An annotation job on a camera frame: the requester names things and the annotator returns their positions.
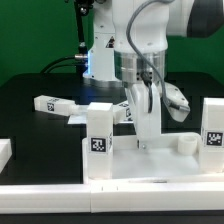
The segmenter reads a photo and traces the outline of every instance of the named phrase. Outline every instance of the green wall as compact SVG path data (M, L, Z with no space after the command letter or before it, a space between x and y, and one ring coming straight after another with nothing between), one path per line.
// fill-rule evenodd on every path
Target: green wall
M90 46L91 17L84 21ZM224 83L223 40L224 28L208 39L169 38L168 71L207 72ZM16 74L39 72L77 46L73 0L0 1L0 85Z

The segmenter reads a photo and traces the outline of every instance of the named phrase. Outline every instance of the white block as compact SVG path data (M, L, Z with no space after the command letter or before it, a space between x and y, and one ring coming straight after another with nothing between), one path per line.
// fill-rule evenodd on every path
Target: white block
M109 179L113 161L113 105L91 103L87 112L88 176Z
M131 118L131 110L128 105L128 101L124 101L113 106L113 116L114 124L119 124L120 122Z
M0 214L90 212L90 186L0 186Z
M205 98L201 136L203 147L199 153L202 172L220 173L224 166L224 99Z
M4 169L12 155L12 148L9 139L0 139L0 173Z

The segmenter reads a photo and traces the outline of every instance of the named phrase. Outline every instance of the black cable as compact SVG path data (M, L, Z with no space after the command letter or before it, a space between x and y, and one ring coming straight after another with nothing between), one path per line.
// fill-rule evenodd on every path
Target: black cable
M82 23L82 16L80 14L77 2L74 2L74 8L75 8L75 15L76 15L76 23L77 23L79 43L85 43L84 31L83 31L83 23Z
M41 70L40 73L43 73L43 74L44 74L44 73L46 73L46 71L47 71L49 68L51 68L52 66L54 66L54 65L56 65L56 64L58 64L58 63L60 63L60 62L62 62L62 61L67 61L67 60L72 60L72 59L75 59L75 57L74 57L74 56L67 56L67 57L59 58L59 59L57 59L57 60L51 62L51 63L48 64L47 66L45 66L45 67Z
M52 66L46 73L50 73L52 70L54 70L56 68L71 67L71 66L76 67L76 66L79 66L79 65L83 65L83 64L71 63L71 64L55 65L55 66Z

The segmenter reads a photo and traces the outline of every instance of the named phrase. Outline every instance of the white rectangular block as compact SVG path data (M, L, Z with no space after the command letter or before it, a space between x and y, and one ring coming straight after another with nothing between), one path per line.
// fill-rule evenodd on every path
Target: white rectangular block
M202 172L220 173L224 166L224 99L205 98L201 136L203 147L199 152Z
M9 139L0 139L0 173L4 169L12 155L11 142Z
M113 161L113 105L91 103L87 112L88 176L109 179Z
M118 124L124 120L131 118L131 110L128 101L124 101L113 106L114 124Z

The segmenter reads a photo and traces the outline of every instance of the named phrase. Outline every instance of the cable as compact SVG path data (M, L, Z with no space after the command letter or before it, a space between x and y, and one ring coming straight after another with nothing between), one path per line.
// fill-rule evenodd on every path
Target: cable
M67 57L63 57L63 58L59 58L53 62L51 62L50 64L48 64L47 66L45 66L40 73L46 73L46 71L51 68L52 66L62 62L62 61L67 61L67 60L72 60L72 59L75 59L74 56L67 56Z
M135 19L137 18L137 16L141 13L141 11L143 9L145 9L148 5L151 5L152 3L164 3L164 4L169 4L172 3L175 0L148 0L147 2L144 2L143 4L141 4L136 11L133 13L131 19L128 22L128 26L127 26L127 30L126 30L126 36L127 36L127 40L129 42L129 44L131 45L131 47L133 48L133 50L138 54L138 56L146 63L148 64L155 72L155 74L157 75L157 77L160 80L161 83L161 87L162 87L162 93L163 93L163 102L165 104L165 106L168 107L172 107L178 110L182 110L182 111L187 111L189 112L189 108L185 107L185 106L179 106L176 105L175 103L171 102L166 95L166 87L165 87L165 82L160 74L160 72L157 70L157 68L140 52L140 50L136 47L136 45L134 44L132 38L131 38L131 28L132 25L135 21Z
M71 63L71 64L55 65L55 66L52 66L46 73L50 73L52 70L61 68L61 67L71 67L71 66L76 67L79 65L83 65L83 64Z

